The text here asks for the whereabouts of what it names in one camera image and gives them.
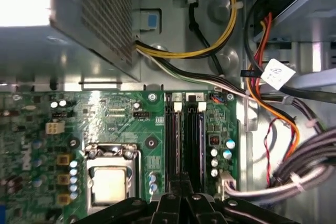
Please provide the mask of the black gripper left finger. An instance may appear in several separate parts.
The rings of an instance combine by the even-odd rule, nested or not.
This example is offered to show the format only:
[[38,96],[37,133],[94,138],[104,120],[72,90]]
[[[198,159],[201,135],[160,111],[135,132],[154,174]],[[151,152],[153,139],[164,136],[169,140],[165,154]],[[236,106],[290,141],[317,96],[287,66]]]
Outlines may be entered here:
[[141,198],[127,198],[75,223],[179,223],[181,181],[181,173],[172,174],[168,179],[168,192],[159,200],[148,203]]

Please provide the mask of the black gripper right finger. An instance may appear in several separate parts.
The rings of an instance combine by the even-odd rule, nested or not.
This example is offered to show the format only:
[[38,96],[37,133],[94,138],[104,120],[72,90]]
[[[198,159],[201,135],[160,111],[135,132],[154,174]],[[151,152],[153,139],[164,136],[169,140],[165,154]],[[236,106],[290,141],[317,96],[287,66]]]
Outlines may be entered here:
[[188,173],[181,174],[181,193],[191,215],[191,223],[293,223],[270,210],[238,198],[209,201],[194,191]]

